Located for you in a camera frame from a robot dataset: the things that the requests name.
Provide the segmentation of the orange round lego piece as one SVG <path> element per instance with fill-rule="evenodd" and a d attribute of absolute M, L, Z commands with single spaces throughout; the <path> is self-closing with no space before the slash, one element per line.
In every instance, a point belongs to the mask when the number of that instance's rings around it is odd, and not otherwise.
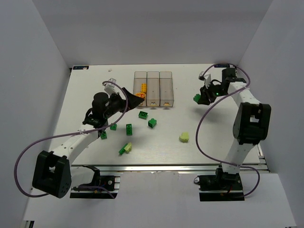
<path fill-rule="evenodd" d="M 143 93 L 143 92 L 136 93 L 135 95 L 136 95 L 137 97 L 140 97 L 140 98 L 143 98 L 143 99 L 146 98 L 146 94 Z"/>

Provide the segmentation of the yellow lego brick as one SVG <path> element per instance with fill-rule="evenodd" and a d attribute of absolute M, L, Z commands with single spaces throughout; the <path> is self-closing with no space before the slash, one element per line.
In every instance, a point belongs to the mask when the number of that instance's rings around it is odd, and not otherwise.
<path fill-rule="evenodd" d="M 147 84 L 146 83 L 141 84 L 141 93 L 147 93 Z"/>

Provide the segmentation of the green sloped lego brick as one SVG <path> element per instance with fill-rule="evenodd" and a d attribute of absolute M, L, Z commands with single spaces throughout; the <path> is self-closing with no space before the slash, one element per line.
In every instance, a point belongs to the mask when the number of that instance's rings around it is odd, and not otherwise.
<path fill-rule="evenodd" d="M 149 126 L 150 128 L 152 128 L 152 129 L 156 126 L 156 124 L 157 124 L 157 120 L 154 119 L 154 118 L 151 118 L 151 119 L 148 121 L 148 126 Z"/>

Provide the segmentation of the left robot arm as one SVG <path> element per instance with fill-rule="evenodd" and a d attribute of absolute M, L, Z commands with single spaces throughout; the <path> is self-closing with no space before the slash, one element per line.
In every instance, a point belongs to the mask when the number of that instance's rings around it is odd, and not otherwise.
<path fill-rule="evenodd" d="M 99 92 L 94 95 L 92 107 L 85 114 L 82 125 L 76 135 L 50 152 L 42 151 L 36 161 L 32 186 L 57 198 L 64 197 L 72 184 L 71 164 L 88 147 L 97 140 L 108 118 L 117 112 L 123 113 L 138 107 L 144 99 L 122 88 L 126 99 L 118 93 L 108 95 Z"/>

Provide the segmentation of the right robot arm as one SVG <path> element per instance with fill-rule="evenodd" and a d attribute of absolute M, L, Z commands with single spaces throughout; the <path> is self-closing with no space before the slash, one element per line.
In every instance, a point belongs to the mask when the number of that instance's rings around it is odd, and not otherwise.
<path fill-rule="evenodd" d="M 223 69 L 221 81 L 212 80 L 211 74 L 204 71 L 199 74 L 199 80 L 204 82 L 204 86 L 193 98 L 197 104 L 218 104 L 218 97 L 223 99 L 230 96 L 238 106 L 232 128 L 234 141 L 226 158 L 220 163 L 224 174 L 236 175 L 251 149 L 266 139 L 271 106 L 261 103 L 251 94 L 249 79 L 237 77 L 235 68 Z"/>

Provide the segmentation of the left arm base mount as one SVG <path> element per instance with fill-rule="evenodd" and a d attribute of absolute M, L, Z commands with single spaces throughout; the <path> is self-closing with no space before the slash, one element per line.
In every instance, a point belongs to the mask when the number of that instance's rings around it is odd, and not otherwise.
<path fill-rule="evenodd" d="M 72 167 L 71 199 L 115 199 L 121 176 L 95 166 Z"/>

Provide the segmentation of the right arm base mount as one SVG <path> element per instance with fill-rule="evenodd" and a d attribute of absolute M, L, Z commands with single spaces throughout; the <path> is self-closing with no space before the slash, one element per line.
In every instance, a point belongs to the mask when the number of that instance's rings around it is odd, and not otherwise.
<path fill-rule="evenodd" d="M 240 175 L 235 180 L 220 180 L 216 175 L 200 175 L 194 183 L 199 186 L 200 202 L 244 201 Z"/>

